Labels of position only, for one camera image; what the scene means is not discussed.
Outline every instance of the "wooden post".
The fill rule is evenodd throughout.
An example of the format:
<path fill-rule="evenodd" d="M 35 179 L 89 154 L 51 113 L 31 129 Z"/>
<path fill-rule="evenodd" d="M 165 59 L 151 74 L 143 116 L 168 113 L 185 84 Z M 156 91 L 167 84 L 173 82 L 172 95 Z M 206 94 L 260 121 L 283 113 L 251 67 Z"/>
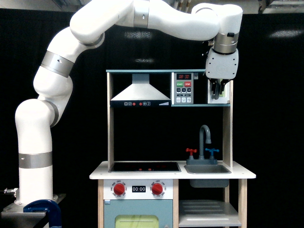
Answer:
<path fill-rule="evenodd" d="M 247 227 L 247 179 L 238 180 L 238 220 L 240 228 Z"/>
<path fill-rule="evenodd" d="M 104 180 L 98 180 L 98 228 L 104 228 Z"/>
<path fill-rule="evenodd" d="M 223 162 L 232 167 L 233 81 L 230 81 L 230 107 L 223 107 Z"/>
<path fill-rule="evenodd" d="M 113 92 L 113 77 L 107 73 L 107 106 L 108 106 L 108 169 L 114 163 L 114 111 L 110 107 Z"/>
<path fill-rule="evenodd" d="M 179 228 L 179 180 L 173 179 L 173 228 Z"/>
<path fill-rule="evenodd" d="M 229 191 L 229 185 L 223 189 L 223 200 L 225 203 L 230 202 L 230 191 Z"/>

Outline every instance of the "faucet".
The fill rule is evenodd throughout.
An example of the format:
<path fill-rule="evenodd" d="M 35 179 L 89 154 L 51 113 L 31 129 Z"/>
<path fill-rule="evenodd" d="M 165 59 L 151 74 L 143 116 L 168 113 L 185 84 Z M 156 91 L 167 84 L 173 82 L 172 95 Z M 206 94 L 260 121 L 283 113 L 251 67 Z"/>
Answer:
<path fill-rule="evenodd" d="M 219 152 L 219 150 L 216 149 L 205 149 L 206 151 L 210 151 L 211 155 L 209 159 L 205 159 L 204 157 L 204 132 L 206 132 L 206 141 L 205 143 L 211 144 L 211 134 L 210 129 L 207 125 L 202 125 L 199 130 L 199 158 L 194 159 L 193 153 L 196 153 L 197 150 L 193 149 L 186 149 L 186 152 L 190 153 L 189 158 L 186 160 L 186 165 L 217 165 L 218 160 L 214 159 L 213 153 Z"/>
<path fill-rule="evenodd" d="M 206 143 L 211 143 L 211 134 L 210 129 L 207 125 L 202 125 L 199 130 L 199 160 L 203 160 L 204 158 L 204 132 L 206 132 Z"/>

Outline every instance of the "teal shelf edge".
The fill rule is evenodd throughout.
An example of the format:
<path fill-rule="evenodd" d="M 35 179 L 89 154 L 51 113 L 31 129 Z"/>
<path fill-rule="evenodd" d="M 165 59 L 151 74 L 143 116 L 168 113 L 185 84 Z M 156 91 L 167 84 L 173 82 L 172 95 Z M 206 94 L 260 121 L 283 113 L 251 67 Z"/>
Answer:
<path fill-rule="evenodd" d="M 172 72 L 205 72 L 205 69 L 184 70 L 106 70 L 107 73 L 172 73 Z"/>
<path fill-rule="evenodd" d="M 231 104 L 172 104 L 171 107 L 229 107 Z"/>

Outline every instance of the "white countertop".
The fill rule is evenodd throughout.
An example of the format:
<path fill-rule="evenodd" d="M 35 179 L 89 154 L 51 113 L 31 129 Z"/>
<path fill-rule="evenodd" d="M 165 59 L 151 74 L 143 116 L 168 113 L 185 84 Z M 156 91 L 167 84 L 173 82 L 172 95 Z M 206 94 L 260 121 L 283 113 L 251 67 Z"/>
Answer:
<path fill-rule="evenodd" d="M 186 161 L 177 162 L 181 172 L 109 172 L 108 161 L 103 161 L 90 175 L 93 180 L 106 179 L 254 179 L 256 175 L 233 161 L 233 167 L 227 166 L 223 161 L 219 165 L 225 166 L 231 173 L 228 174 L 190 174 L 184 166 Z"/>

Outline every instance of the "red button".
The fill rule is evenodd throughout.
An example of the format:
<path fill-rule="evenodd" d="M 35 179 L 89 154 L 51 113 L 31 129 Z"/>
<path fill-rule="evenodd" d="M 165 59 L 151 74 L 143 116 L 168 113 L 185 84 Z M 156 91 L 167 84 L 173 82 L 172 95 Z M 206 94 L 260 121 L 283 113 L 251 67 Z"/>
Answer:
<path fill-rule="evenodd" d="M 116 195 L 122 195 L 122 194 L 124 194 L 124 185 L 123 184 L 116 184 L 115 186 L 114 186 L 114 193 L 116 194 Z"/>
<path fill-rule="evenodd" d="M 160 195 L 162 193 L 162 185 L 159 183 L 156 183 L 152 186 L 152 192 L 155 195 Z"/>
<path fill-rule="evenodd" d="M 185 87 L 191 87 L 191 82 L 185 82 L 184 85 Z"/>

